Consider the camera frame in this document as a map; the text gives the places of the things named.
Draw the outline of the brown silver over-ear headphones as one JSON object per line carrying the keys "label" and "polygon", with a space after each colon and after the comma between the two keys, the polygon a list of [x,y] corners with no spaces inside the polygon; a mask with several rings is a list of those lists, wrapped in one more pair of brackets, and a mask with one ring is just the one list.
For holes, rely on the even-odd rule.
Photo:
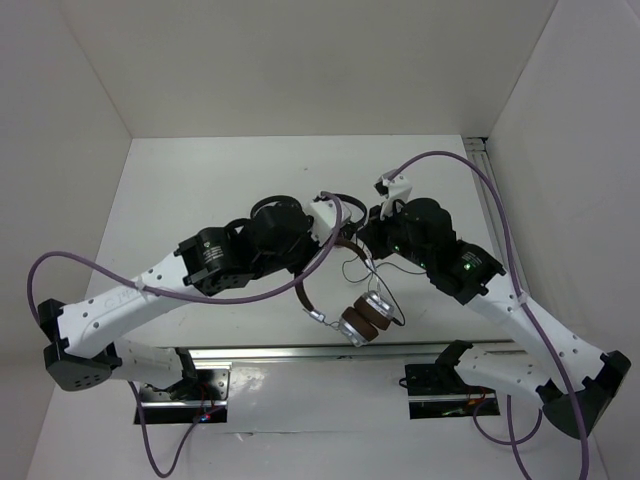
{"label": "brown silver over-ear headphones", "polygon": [[314,307],[304,287],[302,274],[310,263],[308,260],[294,268],[293,278],[298,280],[294,291],[303,310],[317,323],[339,332],[354,347],[362,347],[397,322],[395,307],[377,290],[365,291],[342,312],[338,320],[328,321],[326,315]]}

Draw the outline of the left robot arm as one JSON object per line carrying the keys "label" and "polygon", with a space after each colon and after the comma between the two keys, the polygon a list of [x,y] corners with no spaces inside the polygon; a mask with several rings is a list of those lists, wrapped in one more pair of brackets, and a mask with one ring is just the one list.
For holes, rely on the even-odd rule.
{"label": "left robot arm", "polygon": [[200,230],[133,279],[92,264],[116,287],[78,303],[30,305],[49,340],[47,373],[67,392],[117,379],[189,397],[199,382],[189,351],[132,342],[127,334],[189,303],[242,305],[297,287],[330,253],[342,212],[328,196],[307,206],[274,196],[245,218]]}

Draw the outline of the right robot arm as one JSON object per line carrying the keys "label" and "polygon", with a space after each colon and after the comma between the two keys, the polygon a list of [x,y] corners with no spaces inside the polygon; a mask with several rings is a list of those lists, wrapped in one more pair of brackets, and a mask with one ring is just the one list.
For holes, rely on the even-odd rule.
{"label": "right robot arm", "polygon": [[518,293],[498,260],[457,238],[449,212],[433,199],[374,206],[357,236],[374,259],[397,254],[423,269],[437,290],[498,326],[532,359],[456,340],[437,359],[441,388],[488,387],[529,402],[572,438],[591,433],[630,370],[624,354],[589,344]]}

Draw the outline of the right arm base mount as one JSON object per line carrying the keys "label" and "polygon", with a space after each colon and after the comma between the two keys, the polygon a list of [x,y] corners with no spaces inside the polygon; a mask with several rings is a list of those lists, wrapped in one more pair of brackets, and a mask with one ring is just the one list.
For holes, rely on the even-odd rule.
{"label": "right arm base mount", "polygon": [[467,385],[442,365],[406,364],[398,384],[408,395],[411,420],[500,415],[494,390]]}

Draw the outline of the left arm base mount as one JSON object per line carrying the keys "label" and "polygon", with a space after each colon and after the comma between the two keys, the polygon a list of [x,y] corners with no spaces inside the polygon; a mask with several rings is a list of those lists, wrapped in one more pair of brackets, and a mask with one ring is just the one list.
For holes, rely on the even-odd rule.
{"label": "left arm base mount", "polygon": [[147,425],[222,424],[228,419],[230,361],[195,361],[196,380],[176,391],[138,386]]}

